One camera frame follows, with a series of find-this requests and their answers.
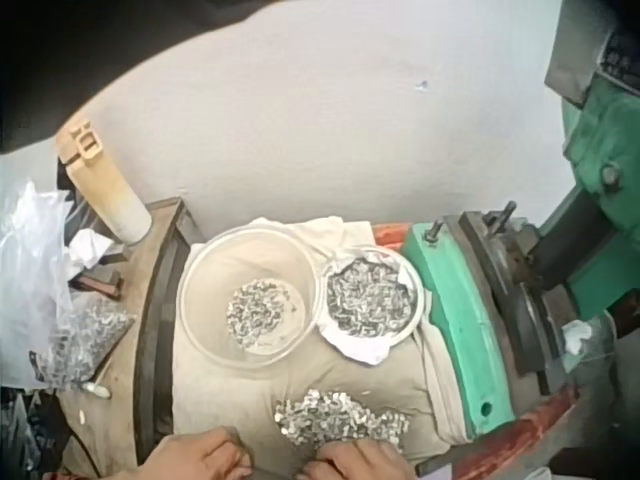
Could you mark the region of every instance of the green machine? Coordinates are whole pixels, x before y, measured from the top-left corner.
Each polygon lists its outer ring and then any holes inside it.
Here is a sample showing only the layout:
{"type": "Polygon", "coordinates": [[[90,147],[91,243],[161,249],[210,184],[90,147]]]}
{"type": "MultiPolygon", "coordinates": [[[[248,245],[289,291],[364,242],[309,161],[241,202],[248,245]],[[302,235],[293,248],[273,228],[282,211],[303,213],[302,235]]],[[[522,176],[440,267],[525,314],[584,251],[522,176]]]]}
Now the green machine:
{"type": "Polygon", "coordinates": [[[470,438],[565,386],[562,327],[640,289],[640,43],[599,2],[565,0],[546,84],[576,180],[551,217],[514,219],[509,202],[415,224],[403,246],[434,292],[470,438]]]}

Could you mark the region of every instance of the clear plastic container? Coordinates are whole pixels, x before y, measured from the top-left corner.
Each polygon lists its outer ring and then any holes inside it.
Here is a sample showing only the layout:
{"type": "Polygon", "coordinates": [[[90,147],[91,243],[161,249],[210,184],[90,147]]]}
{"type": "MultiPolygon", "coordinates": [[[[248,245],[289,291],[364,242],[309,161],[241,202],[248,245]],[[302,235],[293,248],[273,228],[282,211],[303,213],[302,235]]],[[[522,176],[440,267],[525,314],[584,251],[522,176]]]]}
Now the clear plastic container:
{"type": "Polygon", "coordinates": [[[229,230],[202,248],[183,275],[178,309],[187,336],[207,357],[225,367],[256,369],[281,360],[304,340],[322,299],[306,247],[283,229],[260,225],[229,230]],[[295,308],[267,342],[244,349],[231,334],[227,309],[234,292],[258,279],[285,285],[295,308]]]}

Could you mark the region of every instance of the white wall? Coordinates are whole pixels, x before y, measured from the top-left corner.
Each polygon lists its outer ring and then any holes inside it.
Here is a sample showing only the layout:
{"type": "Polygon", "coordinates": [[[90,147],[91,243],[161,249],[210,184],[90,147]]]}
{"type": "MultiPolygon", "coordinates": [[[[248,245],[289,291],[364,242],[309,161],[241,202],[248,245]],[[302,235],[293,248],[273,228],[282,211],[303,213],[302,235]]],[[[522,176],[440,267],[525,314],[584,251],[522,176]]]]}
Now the white wall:
{"type": "Polygon", "coordinates": [[[572,184],[543,84],[559,6],[277,3],[139,65],[86,112],[140,196],[182,196],[207,235],[257,216],[421,221],[508,199],[541,221],[572,184]]]}

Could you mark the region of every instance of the white bottle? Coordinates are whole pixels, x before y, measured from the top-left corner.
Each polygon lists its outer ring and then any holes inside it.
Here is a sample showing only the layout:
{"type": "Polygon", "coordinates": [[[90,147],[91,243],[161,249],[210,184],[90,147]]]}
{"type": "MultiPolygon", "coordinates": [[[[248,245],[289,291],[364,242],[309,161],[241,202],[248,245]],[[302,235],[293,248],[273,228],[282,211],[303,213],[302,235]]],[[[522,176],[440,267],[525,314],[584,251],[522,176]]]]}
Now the white bottle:
{"type": "Polygon", "coordinates": [[[151,214],[131,189],[87,120],[56,136],[60,160],[78,191],[122,242],[139,242],[151,228],[151,214]]]}

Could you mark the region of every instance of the hand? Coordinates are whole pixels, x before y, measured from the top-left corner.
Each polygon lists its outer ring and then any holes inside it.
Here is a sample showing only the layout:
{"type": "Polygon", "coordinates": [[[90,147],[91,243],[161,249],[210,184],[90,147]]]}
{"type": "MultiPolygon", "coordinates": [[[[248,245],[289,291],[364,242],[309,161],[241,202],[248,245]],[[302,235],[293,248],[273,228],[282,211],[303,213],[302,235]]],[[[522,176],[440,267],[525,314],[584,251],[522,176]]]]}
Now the hand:
{"type": "Polygon", "coordinates": [[[371,439],[328,443],[297,480],[415,480],[413,468],[387,442],[371,439]]]}
{"type": "Polygon", "coordinates": [[[240,480],[250,474],[249,454],[228,430],[216,428],[165,437],[131,480],[240,480]]]}

